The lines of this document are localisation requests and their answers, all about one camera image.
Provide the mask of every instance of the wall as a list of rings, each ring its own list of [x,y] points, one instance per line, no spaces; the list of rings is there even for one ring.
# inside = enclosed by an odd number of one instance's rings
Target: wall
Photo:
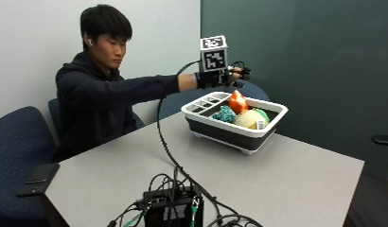
[[[115,7],[131,23],[133,37],[119,68],[125,78],[170,75],[197,60],[198,1],[102,3]],[[81,52],[79,13],[95,5],[91,0],[0,0],[0,117],[19,107],[35,106],[51,127],[46,102],[55,97],[54,75]],[[134,106],[146,123],[151,121],[155,103]]]
[[[277,133],[365,160],[388,178],[388,0],[202,0],[201,37],[289,108]]]

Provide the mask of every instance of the electronic device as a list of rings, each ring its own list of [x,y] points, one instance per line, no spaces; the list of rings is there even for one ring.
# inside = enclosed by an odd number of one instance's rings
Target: electronic device
[[[54,178],[57,169],[58,163],[39,164],[35,166],[26,181],[18,187],[15,197],[42,195]]]
[[[199,73],[194,74],[197,87],[205,89],[215,86],[235,86],[242,87],[242,83],[230,80],[229,76],[233,73],[239,74],[239,79],[249,79],[250,69],[243,67],[234,71],[234,63],[227,65],[226,41],[222,35],[199,39],[199,57],[201,64]]]
[[[145,227],[201,227],[203,200],[198,187],[191,185],[174,189],[171,204],[170,191],[171,189],[161,189],[143,192],[142,203],[149,204],[143,217]]]

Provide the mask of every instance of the black hair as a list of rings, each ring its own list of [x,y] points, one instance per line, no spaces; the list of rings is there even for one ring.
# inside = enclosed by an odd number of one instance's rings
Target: black hair
[[[87,8],[79,15],[79,34],[86,33],[93,42],[102,34],[107,34],[111,37],[121,37],[126,41],[131,37],[131,27],[125,16],[117,9],[107,5],[98,4],[97,6]]]

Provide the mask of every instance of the hand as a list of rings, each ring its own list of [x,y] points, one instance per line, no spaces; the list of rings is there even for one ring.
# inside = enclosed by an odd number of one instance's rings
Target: hand
[[[235,86],[242,87],[241,83],[237,83],[237,79],[249,79],[249,68],[227,67],[223,70],[215,70],[202,73],[195,73],[195,83],[197,87],[205,89],[206,87],[217,86]]]

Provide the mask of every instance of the black cable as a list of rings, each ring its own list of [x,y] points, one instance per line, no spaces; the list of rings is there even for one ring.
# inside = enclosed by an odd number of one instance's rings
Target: black cable
[[[169,191],[169,211],[167,211],[167,223],[170,226],[170,209],[173,210],[174,216],[175,216],[175,221],[177,221],[177,227],[179,227],[179,221],[178,221],[178,214],[175,210],[175,206],[173,205],[173,193],[175,190],[175,182],[177,182],[177,167],[173,169],[173,174],[171,174],[171,185],[170,185],[170,191]]]
[[[219,220],[222,220],[222,219],[225,219],[225,218],[231,218],[231,217],[234,217],[234,218],[245,218],[245,219],[249,220],[247,223],[255,225],[257,227],[262,227],[262,226],[261,226],[261,225],[259,225],[259,224],[258,224],[258,223],[257,223],[251,218],[249,218],[247,216],[243,216],[243,215],[235,215],[235,214],[233,214],[233,215],[225,215],[225,216],[217,218],[213,222],[210,222],[209,225],[206,225],[206,227],[213,226],[214,223],[217,223]]]
[[[247,224],[254,225],[251,222],[246,222],[246,223],[243,224],[243,227],[246,227]]]
[[[163,178],[163,181],[161,182],[161,193],[163,195],[163,197],[167,197],[167,189],[170,190],[170,183],[171,183],[171,179],[170,178]]]
[[[225,204],[222,204],[219,201],[215,201],[215,204],[219,205],[221,207],[223,207],[225,209],[227,209],[233,214],[238,214],[235,212],[235,210],[231,209],[231,207],[226,206]]]
[[[165,173],[159,173],[159,174],[157,174],[157,175],[151,178],[151,180],[150,180],[150,183],[149,183],[149,185],[147,185],[147,191],[150,191],[150,189],[151,189],[151,184],[153,184],[154,179],[155,179],[157,177],[159,177],[159,176],[163,176],[165,178],[169,178],[169,179],[170,179],[170,177],[167,176],[167,174],[165,174]]]
[[[179,73],[193,64],[193,63],[195,63],[195,62],[198,62],[198,61],[193,61],[193,62],[190,62],[190,63],[187,63],[179,70],[178,70],[178,72],[177,72],[177,76],[179,75]],[[166,144],[166,142],[165,142],[165,139],[163,139],[163,136],[162,136],[162,133],[161,133],[161,131],[159,131],[159,116],[158,116],[158,114],[159,114],[159,107],[161,107],[161,103],[162,103],[162,100],[163,100],[163,98],[161,98],[159,100],[158,100],[158,104],[157,104],[157,115],[155,115],[155,125],[157,125],[157,132],[158,132],[158,137],[159,137],[159,140],[161,140],[161,143],[162,143],[162,146],[163,146],[163,149],[165,149],[165,151],[166,151],[166,154],[167,154],[167,156],[169,156],[169,158],[170,158],[170,161],[171,161],[171,163],[174,164],[174,166],[178,168],[178,170],[181,171],[181,173],[183,174],[183,176],[189,179],[189,181],[190,182],[193,182],[193,184],[195,184],[197,185],[197,187],[199,188],[199,191],[202,192],[202,194],[203,194],[203,196],[207,198],[207,200],[211,202],[211,204],[213,204],[213,206],[214,206],[214,208],[215,208],[215,210],[217,210],[217,218],[219,218],[219,211],[218,211],[218,208],[217,208],[217,199],[215,199],[215,197],[213,197],[211,195],[210,195],[210,193],[205,190],[205,188],[194,181],[194,179],[189,176],[189,174],[183,171],[183,169],[182,169],[182,166],[177,163],[177,161],[173,159],[173,157],[171,157],[171,155],[170,155],[170,151],[169,151],[169,148],[167,148],[167,144]],[[227,207],[227,209],[230,210],[230,211],[234,211],[229,206],[226,206],[226,205],[223,205],[221,202],[218,202],[218,204],[221,204],[222,205],[222,207]]]
[[[138,217],[138,220],[135,221],[133,227],[137,227],[137,226],[138,226],[138,223],[141,222],[142,216],[143,216],[143,215],[141,215],[141,216]]]
[[[239,67],[239,68],[243,68],[243,62],[242,61],[234,61],[231,64],[230,64],[230,66],[237,66],[237,67]]]
[[[163,187],[166,183],[171,183],[171,180],[167,181],[167,182],[161,183],[161,185],[154,189],[154,191],[159,190],[159,188]]]
[[[127,208],[123,210],[123,212],[115,217],[115,219],[110,220],[109,223],[107,223],[107,226],[111,226],[114,227],[115,224],[117,224],[117,220],[118,221],[118,226],[121,227],[121,223],[122,223],[122,219],[123,219],[123,215],[129,212],[129,211],[133,211],[133,210],[139,210],[138,208],[130,208],[130,206],[133,205],[134,203],[131,203]]]

